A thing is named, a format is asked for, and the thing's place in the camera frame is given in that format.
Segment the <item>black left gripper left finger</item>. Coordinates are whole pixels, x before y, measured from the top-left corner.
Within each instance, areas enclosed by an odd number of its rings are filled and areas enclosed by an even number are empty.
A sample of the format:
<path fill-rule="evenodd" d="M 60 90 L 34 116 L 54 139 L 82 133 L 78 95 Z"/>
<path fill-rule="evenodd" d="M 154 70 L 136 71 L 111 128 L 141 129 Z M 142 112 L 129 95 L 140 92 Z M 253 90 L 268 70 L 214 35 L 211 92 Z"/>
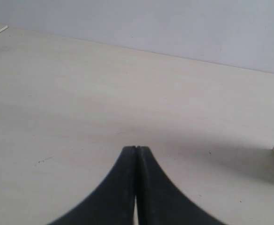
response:
<path fill-rule="evenodd" d="M 124 147 L 108 175 L 95 190 L 51 224 L 132 225 L 136 161 L 136 147 Z"/>

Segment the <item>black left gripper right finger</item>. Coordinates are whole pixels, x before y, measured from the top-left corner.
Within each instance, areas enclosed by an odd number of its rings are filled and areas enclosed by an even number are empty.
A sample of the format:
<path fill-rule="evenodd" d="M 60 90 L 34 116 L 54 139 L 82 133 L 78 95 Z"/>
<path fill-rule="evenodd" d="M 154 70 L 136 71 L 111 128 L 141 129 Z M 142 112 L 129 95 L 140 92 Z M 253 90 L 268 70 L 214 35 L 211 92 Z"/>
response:
<path fill-rule="evenodd" d="M 222 225 L 168 178 L 151 149 L 137 147 L 135 196 L 140 225 Z"/>

